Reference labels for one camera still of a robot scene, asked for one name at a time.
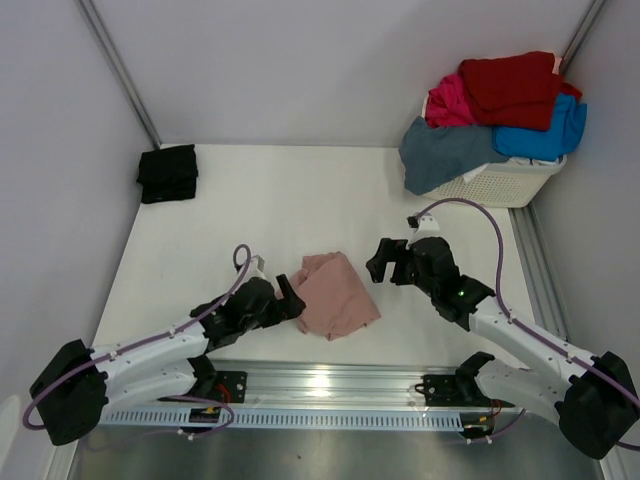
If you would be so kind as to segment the pink t shirt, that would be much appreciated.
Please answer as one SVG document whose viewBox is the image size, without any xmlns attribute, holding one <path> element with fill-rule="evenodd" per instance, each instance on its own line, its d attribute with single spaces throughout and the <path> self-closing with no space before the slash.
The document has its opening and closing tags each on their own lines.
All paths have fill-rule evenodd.
<svg viewBox="0 0 640 480">
<path fill-rule="evenodd" d="M 306 304 L 295 319 L 303 334 L 333 341 L 381 318 L 360 276 L 342 252 L 304 256 L 290 283 Z"/>
</svg>

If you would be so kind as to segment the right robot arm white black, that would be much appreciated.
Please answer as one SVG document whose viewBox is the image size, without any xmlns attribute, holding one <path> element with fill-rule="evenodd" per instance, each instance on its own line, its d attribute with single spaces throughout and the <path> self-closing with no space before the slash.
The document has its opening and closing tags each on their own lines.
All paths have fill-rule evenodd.
<svg viewBox="0 0 640 480">
<path fill-rule="evenodd" d="M 622 358 L 597 356 L 509 311 L 496 291 L 462 274 L 440 237 L 381 239 L 366 269 L 375 283 L 391 281 L 425 293 L 450 323 L 498 345 L 522 363 L 513 368 L 483 353 L 455 380 L 467 404 L 504 400 L 559 427 L 584 455 L 601 460 L 639 420 L 639 398 Z"/>
</svg>

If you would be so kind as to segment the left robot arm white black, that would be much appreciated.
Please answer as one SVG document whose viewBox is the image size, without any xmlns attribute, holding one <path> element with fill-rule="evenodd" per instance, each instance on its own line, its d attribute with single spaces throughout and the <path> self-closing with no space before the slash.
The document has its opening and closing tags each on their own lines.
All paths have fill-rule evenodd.
<svg viewBox="0 0 640 480">
<path fill-rule="evenodd" d="M 170 397 L 206 400 L 218 375 L 210 352 L 293 320 L 305 308 L 286 276 L 275 282 L 253 276 L 193 309 L 183 323 L 146 338 L 93 348 L 70 341 L 31 385 L 32 409 L 51 443 L 63 446 L 119 410 Z"/>
</svg>

